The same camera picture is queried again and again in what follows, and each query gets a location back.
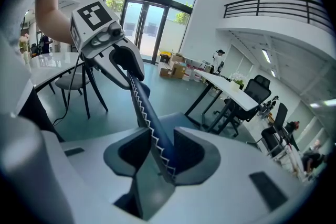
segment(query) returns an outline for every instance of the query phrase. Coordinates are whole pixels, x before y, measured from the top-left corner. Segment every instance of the black metal railing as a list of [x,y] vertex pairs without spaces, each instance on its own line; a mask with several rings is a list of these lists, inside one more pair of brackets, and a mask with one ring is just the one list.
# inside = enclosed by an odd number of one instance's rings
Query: black metal railing
[[313,0],[242,0],[225,5],[224,18],[246,15],[292,18],[333,30],[326,9]]

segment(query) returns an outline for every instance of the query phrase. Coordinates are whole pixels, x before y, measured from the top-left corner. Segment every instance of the door frame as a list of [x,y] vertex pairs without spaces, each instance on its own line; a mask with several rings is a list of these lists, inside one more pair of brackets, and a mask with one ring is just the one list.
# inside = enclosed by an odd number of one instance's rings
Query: door frame
[[162,17],[161,17],[161,22],[160,22],[160,25],[157,29],[158,31],[157,31],[156,41],[155,41],[155,45],[154,45],[154,49],[153,49],[152,59],[151,60],[143,59],[144,62],[151,63],[152,65],[154,65],[156,63],[156,58],[158,56],[157,52],[159,50],[164,25],[165,25],[165,22],[166,22],[168,11],[169,11],[169,6],[154,3],[154,2],[150,2],[150,1],[145,1],[145,0],[126,0],[126,2],[124,3],[125,8],[124,8],[124,10],[123,10],[123,12],[120,16],[120,25],[122,27],[124,25],[124,20],[125,20],[127,7],[128,7],[129,3],[142,4],[142,8],[141,8],[139,19],[138,19],[138,25],[137,25],[136,30],[135,30],[135,39],[134,39],[134,44],[139,49],[141,47],[143,30],[144,30],[145,21],[146,21],[146,18],[147,18],[147,13],[148,13],[149,7],[150,6],[156,6],[156,7],[163,8],[163,14],[162,14]]

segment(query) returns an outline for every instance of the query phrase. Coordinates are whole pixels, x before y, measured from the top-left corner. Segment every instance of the person wearing black cap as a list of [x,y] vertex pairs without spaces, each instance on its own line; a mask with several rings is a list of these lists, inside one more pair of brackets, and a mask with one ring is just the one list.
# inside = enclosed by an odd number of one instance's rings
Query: person wearing black cap
[[212,58],[214,60],[213,60],[212,68],[210,71],[211,74],[216,74],[216,73],[219,74],[221,72],[224,66],[224,58],[223,58],[224,53],[225,52],[223,52],[222,50],[218,50],[213,54]]

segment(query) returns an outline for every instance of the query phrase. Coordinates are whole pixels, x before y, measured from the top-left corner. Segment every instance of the green tree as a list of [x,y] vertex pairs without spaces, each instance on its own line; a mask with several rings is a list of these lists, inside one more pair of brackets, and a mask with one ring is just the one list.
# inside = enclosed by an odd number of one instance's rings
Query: green tree
[[106,0],[105,3],[112,9],[113,12],[121,12],[124,0]]
[[[188,7],[193,7],[193,4],[188,4],[188,2],[185,3]],[[174,22],[177,22],[182,25],[186,25],[188,22],[190,15],[184,12],[177,13],[174,19]]]

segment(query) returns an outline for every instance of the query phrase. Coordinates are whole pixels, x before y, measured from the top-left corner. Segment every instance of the fluorescent light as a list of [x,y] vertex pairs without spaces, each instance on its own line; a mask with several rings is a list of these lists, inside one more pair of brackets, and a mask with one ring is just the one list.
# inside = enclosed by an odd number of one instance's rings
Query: fluorescent light
[[336,105],[336,99],[324,101],[324,104],[326,104],[327,106],[334,106]]
[[316,103],[310,104],[310,106],[311,106],[312,108],[319,108],[319,107],[320,107],[320,105],[319,105],[319,104],[316,104]]
[[263,50],[263,54],[264,54],[266,60],[267,60],[269,63],[271,63],[271,61],[269,60],[269,57],[268,57],[268,54],[267,54],[267,51],[266,51],[266,50]]

